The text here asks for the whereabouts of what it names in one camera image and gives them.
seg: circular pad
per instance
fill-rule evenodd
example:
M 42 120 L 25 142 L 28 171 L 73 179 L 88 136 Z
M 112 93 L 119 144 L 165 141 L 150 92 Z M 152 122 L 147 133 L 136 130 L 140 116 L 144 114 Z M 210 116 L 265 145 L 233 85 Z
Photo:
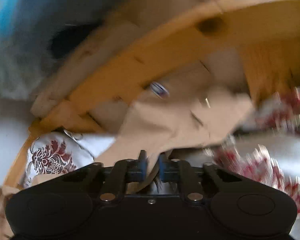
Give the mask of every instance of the circular pad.
M 241 235 L 264 237 L 287 233 L 297 217 L 293 199 L 281 191 L 219 192 L 211 200 L 212 215 Z
M 6 217 L 15 234 L 49 237 L 76 230 L 92 210 L 92 200 L 86 193 L 20 192 L 8 202 Z

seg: metal screw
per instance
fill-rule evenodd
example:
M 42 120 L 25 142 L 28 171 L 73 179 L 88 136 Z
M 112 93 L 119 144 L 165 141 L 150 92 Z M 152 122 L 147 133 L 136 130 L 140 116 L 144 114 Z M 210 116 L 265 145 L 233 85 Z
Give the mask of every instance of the metal screw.
M 106 202 L 112 201 L 112 200 L 115 199 L 115 195 L 112 194 L 112 193 L 103 193 L 103 194 L 100 196 L 100 199 L 101 199 L 102 201 L 106 201 Z
M 151 204 L 151 205 L 154 204 L 155 203 L 155 199 L 149 199 L 148 203 Z
M 200 193 L 193 192 L 188 195 L 188 199 L 192 201 L 199 201 L 203 199 L 203 196 Z

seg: hole in wood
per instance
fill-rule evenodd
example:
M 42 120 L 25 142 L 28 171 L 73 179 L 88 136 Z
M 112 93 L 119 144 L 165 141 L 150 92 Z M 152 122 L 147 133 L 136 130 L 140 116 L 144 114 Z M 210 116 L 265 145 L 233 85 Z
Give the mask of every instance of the hole in wood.
M 139 63 L 141 63 L 141 64 L 144 64 L 144 63 L 145 63 L 141 58 L 134 57 L 134 59 L 135 59 L 136 61 L 138 61 Z
M 226 23 L 220 17 L 215 17 L 200 22 L 197 28 L 203 35 L 213 36 L 225 31 Z

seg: red floral pattern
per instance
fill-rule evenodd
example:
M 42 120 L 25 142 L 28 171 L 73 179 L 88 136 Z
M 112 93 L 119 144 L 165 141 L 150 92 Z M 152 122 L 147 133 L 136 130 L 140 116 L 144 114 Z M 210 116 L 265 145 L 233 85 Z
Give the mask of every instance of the red floral pattern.
M 280 100 L 280 105 L 273 106 L 274 109 L 272 109 L 272 112 L 266 117 L 255 118 L 258 128 L 280 128 L 284 121 L 289 121 L 294 115 L 300 114 L 300 91 L 298 88 L 284 95 L 276 93 L 275 98 Z
M 66 143 L 63 141 L 60 145 L 57 141 L 51 141 L 51 144 L 33 151 L 32 163 L 38 174 L 66 174 L 74 171 L 76 166 L 73 163 L 71 153 L 66 153 Z
M 215 163 L 239 175 L 276 188 L 289 195 L 296 203 L 300 218 L 300 178 L 285 177 L 278 162 L 270 158 L 264 146 L 246 158 L 236 150 L 218 149 L 213 155 Z

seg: sticker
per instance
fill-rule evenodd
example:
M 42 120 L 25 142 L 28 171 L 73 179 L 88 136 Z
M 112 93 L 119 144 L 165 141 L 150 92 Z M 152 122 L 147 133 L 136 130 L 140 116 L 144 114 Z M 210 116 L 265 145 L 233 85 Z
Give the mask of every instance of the sticker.
M 159 98 L 167 98 L 170 96 L 168 90 L 166 90 L 162 85 L 157 82 L 152 82 L 150 88 L 154 94 Z

